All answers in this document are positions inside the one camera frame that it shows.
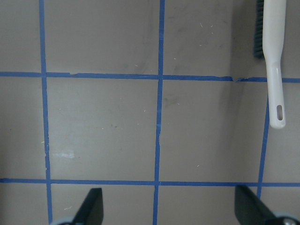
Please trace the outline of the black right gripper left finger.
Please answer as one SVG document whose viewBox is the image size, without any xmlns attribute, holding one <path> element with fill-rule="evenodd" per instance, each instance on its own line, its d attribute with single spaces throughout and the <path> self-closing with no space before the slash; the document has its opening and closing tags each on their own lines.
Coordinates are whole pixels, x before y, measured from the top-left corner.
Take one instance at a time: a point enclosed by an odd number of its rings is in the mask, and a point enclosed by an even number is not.
<svg viewBox="0 0 300 225">
<path fill-rule="evenodd" d="M 79 210 L 77 211 L 72 225 L 101 225 L 104 219 L 102 188 L 92 188 Z"/>
</svg>

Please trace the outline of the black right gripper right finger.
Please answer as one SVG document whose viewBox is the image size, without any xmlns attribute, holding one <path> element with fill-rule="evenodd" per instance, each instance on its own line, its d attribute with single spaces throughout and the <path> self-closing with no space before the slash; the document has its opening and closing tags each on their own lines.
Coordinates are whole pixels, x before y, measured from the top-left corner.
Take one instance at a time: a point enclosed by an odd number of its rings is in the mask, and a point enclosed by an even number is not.
<svg viewBox="0 0 300 225">
<path fill-rule="evenodd" d="M 246 185 L 237 185 L 234 214 L 240 225 L 270 225 L 277 217 Z"/>
</svg>

